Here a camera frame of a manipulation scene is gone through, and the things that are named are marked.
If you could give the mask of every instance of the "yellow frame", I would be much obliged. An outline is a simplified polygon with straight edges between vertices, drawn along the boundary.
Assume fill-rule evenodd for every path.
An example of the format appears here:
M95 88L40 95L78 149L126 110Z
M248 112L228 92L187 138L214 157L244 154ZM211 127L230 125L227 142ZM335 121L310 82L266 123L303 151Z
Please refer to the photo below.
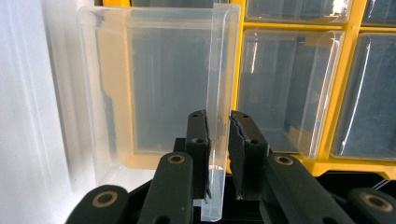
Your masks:
M332 140L335 133L338 116L341 110L341 104L346 90L347 78L349 75L350 65L359 33L396 33L396 28L388 27L361 27L361 21L364 9L368 0L354 0L349 15L349 21L345 24L335 25L317 25L317 24L288 24L288 23L267 23L267 22L250 22L245 21L246 0L231 0L233 4L241 5L240 33L238 35L238 52L237 65L235 69L235 83L233 94L233 109L236 109L236 100L239 85L239 68L241 59L242 35L246 29L266 28L278 30L304 30L304 31L344 31L345 38L340 52L340 60L337 66L334 84L332 86L332 97L329 103L327 117L324 123L322 139L318 149L318 158L316 160L306 160L300 155L295 157L299 159L308 171L314 175L323 175L327 171L355 171L355 172L373 172L382 175L386 179L396 179L396 163L394 161L371 161L371 160L349 160L339 159L330 155Z

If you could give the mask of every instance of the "plastic drawer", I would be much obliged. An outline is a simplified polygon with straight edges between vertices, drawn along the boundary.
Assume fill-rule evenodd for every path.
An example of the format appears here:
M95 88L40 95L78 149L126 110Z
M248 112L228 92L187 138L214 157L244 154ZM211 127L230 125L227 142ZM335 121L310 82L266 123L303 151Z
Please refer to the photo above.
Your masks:
M244 32L237 108L271 149L318 153L342 32Z
M247 0L248 21L344 23L350 0Z
M206 109L212 139L202 220L221 218L238 5L83 7L79 12L98 184L130 189Z
M369 0L363 25L396 26L396 0Z
M221 0L131 0L132 7L198 7L212 8L213 3L225 3Z
M332 144L347 158L396 160L396 34L359 36Z

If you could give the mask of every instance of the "black mechanical part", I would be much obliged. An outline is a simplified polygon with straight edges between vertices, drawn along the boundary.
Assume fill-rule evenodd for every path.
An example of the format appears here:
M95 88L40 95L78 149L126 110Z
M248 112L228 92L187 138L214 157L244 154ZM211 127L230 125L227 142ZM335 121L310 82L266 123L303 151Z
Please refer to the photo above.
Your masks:
M177 138L174 144L174 152L186 152L186 138Z
M270 154L264 172L289 223L354 223L294 157Z
M260 202L260 214L262 215L262 221L265 224L288 223L288 220L286 219L282 209L272 206L265 201Z
M342 172L329 171L324 175L318 176L317 181L327 191L334 193L345 200L351 189L372 188L378 182L384 180L384 177L375 173L368 172ZM392 186L391 181L386 186L381 188L381 191L386 192L390 196L396 197L396 185Z
M122 223L127 204L128 192L125 189L104 185L86 194L73 210L66 223Z
M131 191L129 196L129 203L125 210L125 218L123 223L135 224L140 217L140 212L143 207L143 203L146 200L146 196L149 192L149 186L151 180Z
M195 111L189 115L185 141L186 152L193 160L193 197L205 199L206 193L210 197L208 186L210 140L204 110Z
M138 224L192 223L192 158L183 152L161 157Z
M269 153L268 143L249 115L232 111L230 120L228 152L236 198L259 201L262 197L264 159Z
M396 200L375 189L353 189L347 198L347 211L357 223L396 223Z
M233 177L226 175L224 181L224 199L222 205L221 220L216 224L262 224L262 216L260 214L260 202L258 201L242 201L235 198L235 187L233 184ZM201 214L196 212L194 214L195 223L201 222Z

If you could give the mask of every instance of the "circular screw head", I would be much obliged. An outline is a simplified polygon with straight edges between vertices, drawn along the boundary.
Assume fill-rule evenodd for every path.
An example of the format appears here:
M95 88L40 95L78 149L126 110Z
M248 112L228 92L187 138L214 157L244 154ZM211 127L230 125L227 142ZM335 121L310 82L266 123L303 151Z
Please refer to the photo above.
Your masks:
M382 212L393 211L392 204L382 197L379 197L377 195L370 194L370 193L363 193L361 195L361 198L367 205L369 205L377 210L380 210Z
M173 164L180 164L184 161L184 157L180 155L173 155L168 157L168 161Z
M277 156L275 157L275 160L277 161L277 163L280 163L282 165L292 165L293 161L285 156Z
M117 200L118 194L113 190L98 193L92 200L92 205L98 208L108 207Z

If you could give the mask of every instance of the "transparent drawer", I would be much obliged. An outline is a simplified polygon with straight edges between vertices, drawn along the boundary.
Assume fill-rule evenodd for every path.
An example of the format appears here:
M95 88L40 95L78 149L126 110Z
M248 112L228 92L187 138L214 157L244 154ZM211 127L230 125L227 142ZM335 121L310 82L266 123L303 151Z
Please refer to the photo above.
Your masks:
M352 0L247 0L248 21L344 23Z
M367 1L362 24L396 26L396 0Z
M186 136L188 115L205 109L212 199L195 204L202 220L221 218L239 10L80 10L98 184L132 189Z
M214 3L229 3L228 0L131 0L132 7L198 7L212 8Z
M353 57L332 154L396 160L396 35L362 34Z
M342 39L342 32L244 32L237 107L273 151L317 156Z

